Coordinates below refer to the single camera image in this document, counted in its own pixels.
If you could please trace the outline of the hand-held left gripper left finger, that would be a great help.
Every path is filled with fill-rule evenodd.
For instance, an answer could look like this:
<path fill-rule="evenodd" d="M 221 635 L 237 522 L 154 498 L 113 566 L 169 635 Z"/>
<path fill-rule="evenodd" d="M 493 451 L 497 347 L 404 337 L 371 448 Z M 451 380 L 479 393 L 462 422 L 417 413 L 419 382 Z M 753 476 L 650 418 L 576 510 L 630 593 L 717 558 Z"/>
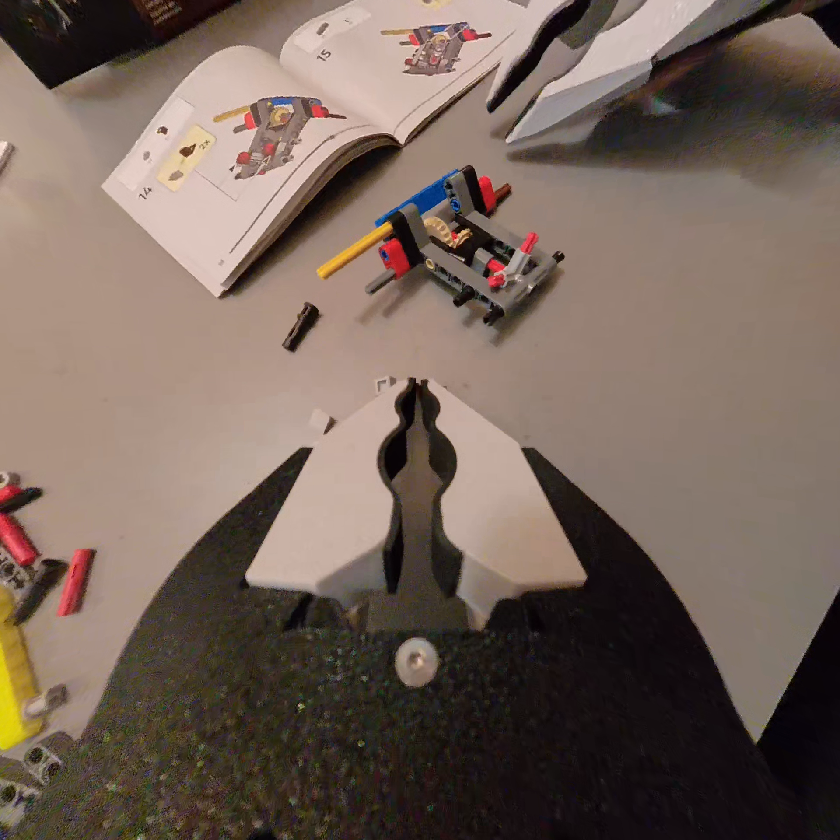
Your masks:
<path fill-rule="evenodd" d="M 398 381 L 317 442 L 248 567 L 248 586 L 346 609 L 396 592 L 404 534 L 394 479 L 407 462 L 416 388 L 414 378 Z"/>

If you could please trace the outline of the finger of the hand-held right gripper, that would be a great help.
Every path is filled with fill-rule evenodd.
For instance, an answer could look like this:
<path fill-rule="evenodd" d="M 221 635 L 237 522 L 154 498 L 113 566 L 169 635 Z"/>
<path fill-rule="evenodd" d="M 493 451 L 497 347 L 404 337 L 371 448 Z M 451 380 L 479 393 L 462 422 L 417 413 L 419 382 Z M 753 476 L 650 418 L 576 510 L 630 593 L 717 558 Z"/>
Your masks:
<path fill-rule="evenodd" d="M 493 113 L 537 69 L 555 41 L 570 50 L 578 49 L 585 37 L 581 21 L 592 1 L 532 1 L 525 8 L 515 32 L 506 42 L 497 74 L 487 97 L 487 111 Z"/>
<path fill-rule="evenodd" d="M 655 70 L 698 45 L 728 39 L 781 17 L 785 2 L 592 2 L 579 48 L 560 45 L 562 71 L 547 80 L 512 122 L 506 144 L 595 125 L 613 103 Z"/>

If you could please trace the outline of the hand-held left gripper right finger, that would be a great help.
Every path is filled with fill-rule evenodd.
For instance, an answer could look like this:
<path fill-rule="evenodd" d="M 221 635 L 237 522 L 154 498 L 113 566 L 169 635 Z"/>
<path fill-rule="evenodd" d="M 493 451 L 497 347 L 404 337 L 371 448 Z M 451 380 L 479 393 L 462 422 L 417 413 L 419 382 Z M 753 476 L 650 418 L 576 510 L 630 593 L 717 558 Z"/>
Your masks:
<path fill-rule="evenodd" d="M 420 384 L 442 592 L 480 631 L 499 602 L 580 587 L 587 573 L 519 443 L 434 380 Z"/>

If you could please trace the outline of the partly built lego assembly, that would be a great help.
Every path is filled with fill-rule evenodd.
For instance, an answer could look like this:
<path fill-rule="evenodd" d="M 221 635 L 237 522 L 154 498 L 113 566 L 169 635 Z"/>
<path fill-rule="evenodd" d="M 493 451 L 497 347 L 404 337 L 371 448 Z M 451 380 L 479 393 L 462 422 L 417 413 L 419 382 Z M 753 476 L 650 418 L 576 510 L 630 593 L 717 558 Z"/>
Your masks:
<path fill-rule="evenodd" d="M 514 234 L 494 218 L 511 186 L 495 187 L 473 166 L 450 171 L 379 217 L 374 229 L 318 268 L 326 280 L 371 249 L 383 271 L 366 287 L 374 295 L 414 270 L 424 270 L 453 295 L 460 308 L 485 308 L 491 326 L 520 309 L 565 259 L 549 253 L 534 232 Z"/>

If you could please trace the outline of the loose black lego pin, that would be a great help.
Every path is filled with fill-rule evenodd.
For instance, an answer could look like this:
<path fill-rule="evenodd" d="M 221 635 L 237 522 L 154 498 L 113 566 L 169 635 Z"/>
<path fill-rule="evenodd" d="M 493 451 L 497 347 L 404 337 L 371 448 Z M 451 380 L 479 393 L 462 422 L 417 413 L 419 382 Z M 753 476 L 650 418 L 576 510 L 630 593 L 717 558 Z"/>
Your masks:
<path fill-rule="evenodd" d="M 302 310 L 297 315 L 296 321 L 282 342 L 281 346 L 283 349 L 290 353 L 296 352 L 301 341 L 306 338 L 318 322 L 320 314 L 320 310 L 315 304 L 308 301 L 305 302 Z"/>

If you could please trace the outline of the red lego axle connector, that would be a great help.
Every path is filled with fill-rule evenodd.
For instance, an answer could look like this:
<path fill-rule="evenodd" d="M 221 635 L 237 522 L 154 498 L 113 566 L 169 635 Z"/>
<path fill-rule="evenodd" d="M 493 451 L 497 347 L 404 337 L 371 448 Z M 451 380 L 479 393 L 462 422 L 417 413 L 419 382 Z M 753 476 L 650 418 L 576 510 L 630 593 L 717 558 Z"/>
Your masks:
<path fill-rule="evenodd" d="M 29 567 L 39 557 L 39 552 L 23 526 L 11 514 L 1 513 L 1 542 L 19 566 Z"/>
<path fill-rule="evenodd" d="M 95 549 L 78 549 L 73 553 L 64 579 L 56 615 L 67 617 L 79 613 L 85 597 Z"/>

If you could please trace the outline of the small grey lego connector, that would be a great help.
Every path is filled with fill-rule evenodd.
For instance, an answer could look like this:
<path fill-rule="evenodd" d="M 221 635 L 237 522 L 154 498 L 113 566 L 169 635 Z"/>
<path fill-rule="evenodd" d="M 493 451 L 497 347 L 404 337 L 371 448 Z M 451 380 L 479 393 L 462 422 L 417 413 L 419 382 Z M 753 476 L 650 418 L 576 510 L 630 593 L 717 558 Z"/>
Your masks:
<path fill-rule="evenodd" d="M 28 699 L 23 705 L 23 717 L 35 720 L 47 717 L 52 712 L 64 706 L 69 699 L 67 685 L 58 684 L 44 692 Z"/>

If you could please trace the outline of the open lego instruction booklet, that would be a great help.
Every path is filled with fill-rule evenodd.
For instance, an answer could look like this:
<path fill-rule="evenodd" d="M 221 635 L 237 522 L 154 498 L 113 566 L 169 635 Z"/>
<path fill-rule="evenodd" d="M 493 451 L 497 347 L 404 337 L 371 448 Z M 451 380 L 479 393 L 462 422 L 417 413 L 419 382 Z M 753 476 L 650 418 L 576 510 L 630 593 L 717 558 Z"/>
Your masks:
<path fill-rule="evenodd" d="M 347 2 L 273 56 L 232 46 L 178 85 L 102 185 L 221 297 L 345 165 L 403 147 L 499 64 L 515 2 Z"/>

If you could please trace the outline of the yellow lego piece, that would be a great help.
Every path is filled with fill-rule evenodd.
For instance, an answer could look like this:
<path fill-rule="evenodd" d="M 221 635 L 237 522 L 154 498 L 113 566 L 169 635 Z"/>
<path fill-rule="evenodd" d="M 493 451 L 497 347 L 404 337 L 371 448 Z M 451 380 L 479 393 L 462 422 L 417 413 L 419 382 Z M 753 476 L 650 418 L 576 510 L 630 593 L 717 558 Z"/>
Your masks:
<path fill-rule="evenodd" d="M 41 732 L 39 717 L 28 718 L 25 706 L 39 694 L 23 629 L 10 621 L 14 598 L 1 588 L 1 750 L 8 751 Z"/>

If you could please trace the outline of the grey lego beam with holes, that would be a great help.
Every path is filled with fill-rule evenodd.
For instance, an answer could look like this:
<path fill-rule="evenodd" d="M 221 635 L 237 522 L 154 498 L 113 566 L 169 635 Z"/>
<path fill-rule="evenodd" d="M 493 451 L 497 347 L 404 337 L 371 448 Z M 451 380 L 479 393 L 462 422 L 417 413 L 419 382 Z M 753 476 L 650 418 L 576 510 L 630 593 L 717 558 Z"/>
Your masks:
<path fill-rule="evenodd" d="M 46 788 L 73 753 L 76 744 L 76 740 L 64 731 L 51 732 L 25 751 L 22 764 L 37 784 Z"/>

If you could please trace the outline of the black lego set box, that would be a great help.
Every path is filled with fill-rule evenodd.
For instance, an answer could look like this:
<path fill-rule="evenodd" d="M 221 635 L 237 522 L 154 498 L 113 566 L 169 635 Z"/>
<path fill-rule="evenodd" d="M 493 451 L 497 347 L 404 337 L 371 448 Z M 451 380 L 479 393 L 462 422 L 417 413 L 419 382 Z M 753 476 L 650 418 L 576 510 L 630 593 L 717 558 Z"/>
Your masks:
<path fill-rule="evenodd" d="M 2 1 L 1 36 L 48 89 L 167 43 L 232 1 Z"/>

